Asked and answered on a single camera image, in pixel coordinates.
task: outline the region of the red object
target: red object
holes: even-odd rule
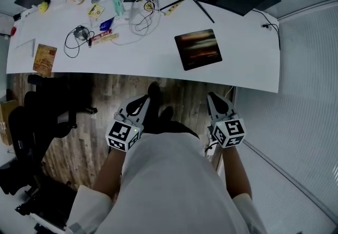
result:
[[[16,32],[16,27],[12,27],[11,36],[14,36],[15,32]]]
[[[92,37],[90,41],[92,41],[92,42],[93,42],[93,41],[96,41],[97,39],[99,39],[99,38],[101,38],[101,37],[103,37],[103,36],[109,35],[109,34],[111,34],[111,29],[109,29],[109,30],[107,30],[107,31],[104,31],[104,32],[102,32],[102,33],[100,33],[100,34],[98,34],[98,35]]]

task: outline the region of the foot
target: foot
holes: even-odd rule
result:
[[[174,110],[171,106],[168,106],[163,110],[159,119],[160,121],[170,121],[173,118]]]
[[[154,98],[154,100],[159,100],[161,96],[161,91],[157,82],[152,82],[151,85],[148,87],[148,95],[150,96],[150,98]]]

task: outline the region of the power adapter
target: power adapter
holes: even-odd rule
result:
[[[272,27],[271,27],[271,25],[270,24],[264,24],[264,25],[262,25],[261,27],[265,27],[266,29],[268,29],[268,30],[272,30]]]

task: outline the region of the monitor stand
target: monitor stand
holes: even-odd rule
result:
[[[160,8],[159,10],[160,11],[164,10],[165,8],[171,7],[171,6],[173,6],[173,5],[177,4],[177,3],[180,3],[182,1],[185,1],[185,0],[177,0],[177,1],[175,1],[175,2],[173,2],[173,3],[171,3],[171,4],[167,5],[167,6],[165,6],[163,8]],[[215,23],[214,20],[211,18],[211,16],[206,12],[206,10],[202,7],[202,5],[198,1],[196,1],[196,0],[192,0],[192,1],[195,2],[196,5],[206,14],[206,16],[210,19],[211,22]]]

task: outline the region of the shirt sleeve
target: shirt sleeve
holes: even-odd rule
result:
[[[267,234],[258,211],[248,194],[240,194],[232,200],[247,224],[250,234]]]
[[[94,233],[111,209],[109,196],[81,185],[69,215],[66,234]]]

